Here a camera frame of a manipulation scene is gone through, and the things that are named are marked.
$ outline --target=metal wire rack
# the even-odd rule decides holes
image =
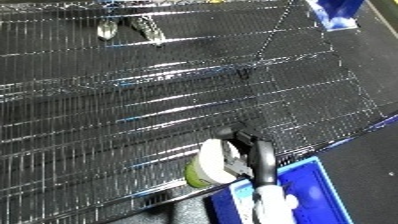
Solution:
[[[185,164],[220,126],[271,134],[281,163],[381,113],[303,1],[129,5],[108,42],[92,2],[0,5],[0,222],[94,223],[201,191]],[[131,13],[126,9],[140,8]]]

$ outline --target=reflective surface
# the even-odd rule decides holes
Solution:
[[[162,48],[123,24],[98,40],[99,4],[0,5],[1,222],[102,222],[198,193],[185,164],[236,121],[286,161],[381,116],[303,2],[185,3],[116,13],[151,16]]]

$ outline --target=robotic arm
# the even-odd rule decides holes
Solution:
[[[240,153],[247,154],[247,165],[253,171],[255,194],[253,222],[256,224],[295,224],[292,207],[283,187],[277,185],[277,162],[269,140],[262,139],[250,128],[239,124],[221,129],[216,138],[231,142]],[[226,158],[226,166],[235,169],[234,160]]]

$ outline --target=white robot part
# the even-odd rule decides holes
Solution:
[[[256,224],[296,224],[292,205],[281,186],[261,186],[256,189],[255,194],[253,215]]]

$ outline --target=blue tray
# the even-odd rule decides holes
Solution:
[[[295,195],[299,207],[293,210],[297,224],[352,224],[322,163],[312,157],[278,169],[278,180],[286,193]],[[231,184],[211,199],[220,224],[248,224],[253,206],[253,188],[248,180]]]

